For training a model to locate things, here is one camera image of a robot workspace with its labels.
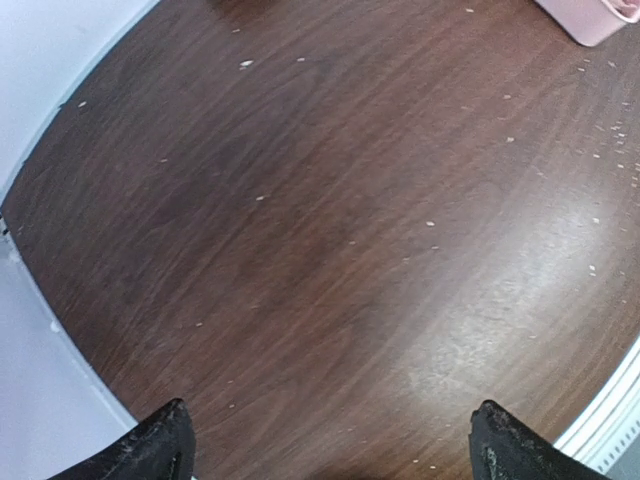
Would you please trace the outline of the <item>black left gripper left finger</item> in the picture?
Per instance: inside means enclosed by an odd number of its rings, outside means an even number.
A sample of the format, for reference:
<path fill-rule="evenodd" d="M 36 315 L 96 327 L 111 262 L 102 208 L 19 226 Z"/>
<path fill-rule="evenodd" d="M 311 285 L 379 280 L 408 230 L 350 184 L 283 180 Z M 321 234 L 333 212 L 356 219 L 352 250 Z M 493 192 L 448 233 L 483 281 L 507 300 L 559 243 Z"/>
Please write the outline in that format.
<path fill-rule="evenodd" d="M 190 480 L 195 449 L 186 403 L 175 398 L 102 451 L 50 479 Z"/>

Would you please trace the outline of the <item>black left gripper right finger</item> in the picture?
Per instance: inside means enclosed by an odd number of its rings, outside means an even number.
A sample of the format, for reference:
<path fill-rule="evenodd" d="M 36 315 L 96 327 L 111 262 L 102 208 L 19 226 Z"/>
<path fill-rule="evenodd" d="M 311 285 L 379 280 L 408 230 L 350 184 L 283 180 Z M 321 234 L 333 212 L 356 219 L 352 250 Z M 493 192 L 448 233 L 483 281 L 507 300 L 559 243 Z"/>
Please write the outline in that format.
<path fill-rule="evenodd" d="M 470 419 L 470 461 L 475 480 L 603 479 L 605 476 L 563 454 L 493 400 Z"/>

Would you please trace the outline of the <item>pink divided organizer box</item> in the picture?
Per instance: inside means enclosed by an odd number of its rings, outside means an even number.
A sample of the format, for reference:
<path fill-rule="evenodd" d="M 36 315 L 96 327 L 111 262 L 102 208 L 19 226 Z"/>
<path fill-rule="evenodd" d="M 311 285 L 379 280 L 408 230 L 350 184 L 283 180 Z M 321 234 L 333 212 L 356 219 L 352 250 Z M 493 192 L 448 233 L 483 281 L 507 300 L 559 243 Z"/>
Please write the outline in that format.
<path fill-rule="evenodd" d="M 595 47 L 639 22 L 639 0 L 535 0 L 576 43 Z"/>

